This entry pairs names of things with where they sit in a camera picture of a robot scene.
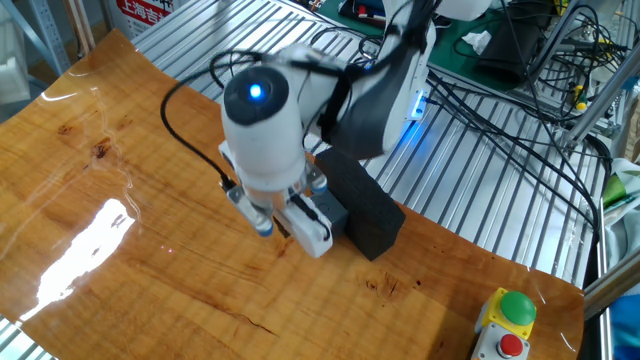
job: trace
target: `green mat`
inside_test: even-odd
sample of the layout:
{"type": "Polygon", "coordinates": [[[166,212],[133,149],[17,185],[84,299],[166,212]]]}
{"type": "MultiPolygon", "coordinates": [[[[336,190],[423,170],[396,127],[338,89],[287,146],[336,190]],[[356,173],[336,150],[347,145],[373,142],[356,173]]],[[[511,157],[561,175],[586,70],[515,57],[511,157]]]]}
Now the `green mat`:
{"type": "MultiPolygon", "coordinates": [[[[361,31],[367,35],[382,34],[382,30],[376,27],[338,15],[338,5],[341,2],[342,0],[327,0],[318,12],[332,20],[354,30],[361,31]]],[[[453,50],[453,45],[456,40],[465,36],[471,30],[473,30],[474,33],[481,33],[485,29],[489,31],[489,33],[496,31],[500,26],[500,22],[495,20],[499,19],[501,19],[501,15],[499,13],[487,12],[487,14],[481,19],[471,22],[454,20],[451,27],[444,29],[444,31],[441,32],[441,36],[438,38],[438,42],[431,52],[429,62],[464,78],[488,86],[494,90],[506,91],[515,88],[517,84],[499,81],[492,76],[475,71],[474,66],[478,61],[477,59],[460,56],[453,50]]],[[[464,41],[458,44],[458,50],[463,54],[477,56],[471,46],[464,41]]]]}

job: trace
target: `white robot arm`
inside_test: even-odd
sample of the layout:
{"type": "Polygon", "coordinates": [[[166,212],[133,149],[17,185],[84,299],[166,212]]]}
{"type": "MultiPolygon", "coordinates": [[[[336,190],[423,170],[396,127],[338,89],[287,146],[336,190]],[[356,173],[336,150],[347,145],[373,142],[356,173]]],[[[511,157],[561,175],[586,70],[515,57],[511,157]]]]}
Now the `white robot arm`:
{"type": "Polygon", "coordinates": [[[306,131],[354,159],[390,151],[427,94],[427,59],[435,42],[437,13],[473,20],[490,0],[384,0],[387,24],[377,63],[347,65],[296,44],[260,66],[237,74],[224,91],[220,151],[240,185],[227,197],[263,236],[282,224],[312,257],[333,244],[331,223],[305,195],[322,192],[327,180],[305,156],[306,131]]]}

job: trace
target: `glossy wooden board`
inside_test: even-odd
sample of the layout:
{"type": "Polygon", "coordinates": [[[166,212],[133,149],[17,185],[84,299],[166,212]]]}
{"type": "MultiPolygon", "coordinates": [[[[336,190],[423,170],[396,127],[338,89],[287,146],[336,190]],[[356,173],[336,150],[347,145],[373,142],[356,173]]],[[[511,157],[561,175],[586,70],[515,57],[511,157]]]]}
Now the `glossy wooden board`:
{"type": "MultiPolygon", "coordinates": [[[[583,295],[422,216],[367,261],[254,234],[163,128],[174,80],[118,32],[0,126],[0,313],[60,359],[465,359],[502,286],[538,307],[530,359],[574,359],[583,295]]],[[[176,130],[222,163],[220,107],[176,130]]]]}

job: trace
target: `aluminum slat floor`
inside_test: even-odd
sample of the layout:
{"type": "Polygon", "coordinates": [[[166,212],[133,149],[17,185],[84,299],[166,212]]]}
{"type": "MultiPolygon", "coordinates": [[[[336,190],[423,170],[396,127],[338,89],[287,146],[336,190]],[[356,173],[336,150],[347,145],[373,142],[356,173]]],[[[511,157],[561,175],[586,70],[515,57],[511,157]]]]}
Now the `aluminum slat floor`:
{"type": "Polygon", "coordinates": [[[0,359],[54,360],[55,358],[0,316],[0,359]]]}
{"type": "MultiPolygon", "coordinates": [[[[292,43],[309,43],[315,33],[328,26],[286,1],[202,0],[179,9],[170,21],[150,29],[134,44],[166,74],[183,79],[206,67],[222,50],[274,53],[292,43]]],[[[358,56],[358,41],[348,33],[330,32],[314,47],[351,62],[358,56]]],[[[246,66],[236,66],[234,72],[246,66]]],[[[221,71],[223,82],[231,76],[228,70],[221,71]]],[[[220,101],[222,91],[210,77],[191,86],[220,101]]],[[[561,166],[557,151],[544,145],[549,138],[539,121],[494,98],[465,91],[458,95],[511,134],[541,143],[534,147],[537,152],[571,174],[561,166]]],[[[437,96],[432,100],[438,102],[437,96]]],[[[429,105],[421,121],[406,124],[395,150],[365,161],[363,166],[396,201],[489,251],[581,287],[591,246],[590,226],[539,180],[507,160],[486,135],[449,111],[439,104],[429,105]]],[[[522,149],[500,140],[508,154],[588,211],[586,202],[569,184],[522,149]]],[[[305,142],[314,153],[326,148],[313,135],[305,142]]],[[[571,163],[598,199],[604,177],[601,161],[588,146],[575,150],[570,154],[571,163]]]]}

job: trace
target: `metal pole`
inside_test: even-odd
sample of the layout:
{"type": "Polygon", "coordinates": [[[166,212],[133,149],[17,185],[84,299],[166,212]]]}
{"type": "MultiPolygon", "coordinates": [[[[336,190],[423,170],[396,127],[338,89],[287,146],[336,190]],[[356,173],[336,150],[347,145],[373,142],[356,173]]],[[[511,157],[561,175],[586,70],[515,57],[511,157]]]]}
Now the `metal pole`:
{"type": "Polygon", "coordinates": [[[104,23],[107,26],[107,32],[113,30],[113,15],[111,15],[111,10],[109,10],[109,3],[107,0],[100,0],[100,10],[102,11],[102,17],[104,18],[104,23]]]}
{"type": "Polygon", "coordinates": [[[60,76],[71,67],[71,62],[69,61],[67,50],[64,48],[58,27],[51,15],[49,4],[47,0],[29,0],[29,5],[31,5],[31,10],[33,10],[40,27],[42,39],[53,55],[53,61],[55,61],[53,71],[60,76]]]}
{"type": "Polygon", "coordinates": [[[626,256],[585,289],[585,320],[597,315],[638,283],[640,283],[640,248],[626,256]]]}
{"type": "MultiPolygon", "coordinates": [[[[604,240],[604,201],[600,198],[600,242],[596,248],[598,255],[598,278],[604,276],[609,271],[609,259],[607,258],[607,242],[604,240]]],[[[609,309],[600,316],[600,351],[602,360],[613,360],[613,340],[611,336],[611,314],[609,309]]]]}
{"type": "Polygon", "coordinates": [[[602,118],[615,98],[620,95],[621,87],[631,76],[640,72],[640,44],[631,50],[618,71],[611,77],[600,91],[593,103],[587,108],[576,125],[562,138],[562,144],[574,146],[582,142],[589,131],[602,118]]]}
{"type": "Polygon", "coordinates": [[[40,54],[42,54],[42,57],[47,62],[47,64],[51,66],[54,72],[58,73],[57,62],[53,56],[53,53],[42,42],[38,34],[36,34],[36,32],[31,27],[31,25],[29,25],[27,20],[24,18],[24,16],[22,16],[22,14],[20,13],[20,11],[18,11],[16,6],[13,5],[13,2],[11,0],[0,0],[0,4],[2,4],[5,9],[7,9],[7,12],[9,13],[9,15],[18,24],[18,26],[22,28],[22,31],[24,32],[24,34],[29,38],[29,40],[31,40],[31,42],[33,43],[33,46],[35,46],[36,49],[38,49],[40,54]]]}
{"type": "Polygon", "coordinates": [[[93,39],[84,4],[82,4],[81,0],[64,0],[64,7],[67,10],[71,27],[80,41],[82,52],[86,56],[96,47],[96,42],[93,39]]]}
{"type": "Polygon", "coordinates": [[[553,29],[553,32],[549,36],[549,39],[545,42],[542,51],[540,54],[546,54],[546,56],[539,56],[536,58],[534,63],[531,65],[531,78],[537,79],[540,76],[540,73],[544,69],[549,59],[555,54],[556,48],[560,45],[562,39],[564,39],[569,33],[569,29],[576,17],[578,16],[578,11],[574,11],[575,7],[578,5],[586,4],[589,0],[578,0],[569,2],[569,6],[564,12],[564,15],[560,18],[560,21],[553,29]]]}

